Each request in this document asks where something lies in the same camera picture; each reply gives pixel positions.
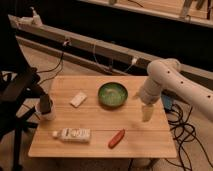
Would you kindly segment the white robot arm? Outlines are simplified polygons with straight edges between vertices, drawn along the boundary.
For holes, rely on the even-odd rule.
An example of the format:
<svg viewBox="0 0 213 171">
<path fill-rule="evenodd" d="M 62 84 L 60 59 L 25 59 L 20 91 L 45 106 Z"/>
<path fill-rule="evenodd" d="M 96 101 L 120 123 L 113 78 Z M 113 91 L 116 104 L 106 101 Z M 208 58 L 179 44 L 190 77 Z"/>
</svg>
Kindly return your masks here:
<svg viewBox="0 0 213 171">
<path fill-rule="evenodd" d="M 213 91 L 187 79 L 180 70 L 181 63 L 174 58 L 150 62 L 148 77 L 139 89 L 141 101 L 155 104 L 164 89 L 171 90 L 213 122 Z"/>
</svg>

